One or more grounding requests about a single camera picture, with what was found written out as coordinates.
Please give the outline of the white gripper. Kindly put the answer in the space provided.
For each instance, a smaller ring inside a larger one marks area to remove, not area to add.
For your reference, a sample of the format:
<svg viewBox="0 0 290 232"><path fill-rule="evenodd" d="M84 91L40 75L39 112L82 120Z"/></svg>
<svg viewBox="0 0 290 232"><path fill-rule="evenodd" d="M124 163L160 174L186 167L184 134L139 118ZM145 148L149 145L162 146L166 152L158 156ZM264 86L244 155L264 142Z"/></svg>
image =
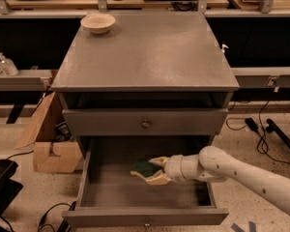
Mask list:
<svg viewBox="0 0 290 232"><path fill-rule="evenodd" d="M149 160L149 163L164 168L164 173L157 176L152 176L146 180L146 183L151 186L167 185L170 181L179 183L185 180L182 169L182 155L175 155L172 157L158 157Z"/></svg>

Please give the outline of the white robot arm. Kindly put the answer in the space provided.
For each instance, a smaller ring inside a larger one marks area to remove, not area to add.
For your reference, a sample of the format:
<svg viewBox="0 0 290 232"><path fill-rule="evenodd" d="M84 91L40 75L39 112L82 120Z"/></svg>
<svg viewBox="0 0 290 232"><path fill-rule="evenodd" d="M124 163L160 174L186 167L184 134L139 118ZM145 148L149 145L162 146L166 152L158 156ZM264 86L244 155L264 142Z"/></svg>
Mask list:
<svg viewBox="0 0 290 232"><path fill-rule="evenodd" d="M173 155L150 159L160 170L147 177L149 185L197 180L211 182L231 178L258 194L290 216L290 179L239 161L215 146L204 147L196 155Z"/></svg>

